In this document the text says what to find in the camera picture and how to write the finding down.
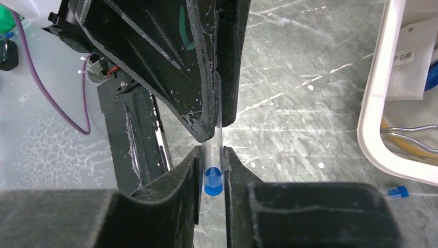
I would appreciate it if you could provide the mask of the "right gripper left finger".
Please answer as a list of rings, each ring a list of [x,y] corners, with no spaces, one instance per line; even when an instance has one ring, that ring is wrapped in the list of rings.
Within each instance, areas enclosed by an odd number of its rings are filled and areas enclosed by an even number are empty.
[[[1,247],[192,247],[199,146],[131,195],[116,190],[1,192]]]

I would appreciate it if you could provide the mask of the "metal crucible tongs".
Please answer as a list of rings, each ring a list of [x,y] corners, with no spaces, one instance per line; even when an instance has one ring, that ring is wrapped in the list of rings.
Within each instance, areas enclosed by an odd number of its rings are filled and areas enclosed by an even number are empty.
[[[437,125],[425,125],[425,126],[419,126],[419,127],[413,127],[413,128],[388,127],[388,128],[381,129],[380,132],[383,134],[392,136],[392,137],[401,138],[405,141],[408,141],[426,152],[429,152],[432,154],[437,154],[437,149],[432,148],[432,147],[420,142],[419,140],[417,140],[415,138],[401,134],[402,132],[413,133],[413,132],[420,132],[420,131],[425,131],[425,130],[437,130]]]

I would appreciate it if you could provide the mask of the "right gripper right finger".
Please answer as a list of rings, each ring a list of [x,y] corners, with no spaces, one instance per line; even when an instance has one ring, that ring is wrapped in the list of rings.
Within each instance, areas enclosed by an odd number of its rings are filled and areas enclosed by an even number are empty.
[[[228,247],[402,247],[386,199],[358,182],[264,182],[224,148]]]

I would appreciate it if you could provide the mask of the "blue capped burette clamp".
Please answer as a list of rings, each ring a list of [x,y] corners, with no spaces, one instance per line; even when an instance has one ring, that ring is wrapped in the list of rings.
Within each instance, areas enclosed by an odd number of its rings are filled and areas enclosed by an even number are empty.
[[[429,91],[437,86],[437,61],[433,62],[428,70],[424,91]]]

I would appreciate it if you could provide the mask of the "white plastic packet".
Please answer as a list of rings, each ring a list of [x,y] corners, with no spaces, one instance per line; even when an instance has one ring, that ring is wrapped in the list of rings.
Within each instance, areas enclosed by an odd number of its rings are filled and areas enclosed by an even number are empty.
[[[387,89],[387,101],[421,100],[437,37],[437,18],[399,32]]]

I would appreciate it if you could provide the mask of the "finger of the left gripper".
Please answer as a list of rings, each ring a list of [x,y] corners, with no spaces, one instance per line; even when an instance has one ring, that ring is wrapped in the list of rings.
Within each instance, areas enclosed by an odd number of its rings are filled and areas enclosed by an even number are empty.
[[[243,44],[251,0],[217,1],[217,72],[221,78],[222,126],[237,116]]]
[[[215,1],[71,1],[91,43],[159,98],[198,142],[217,122]]]

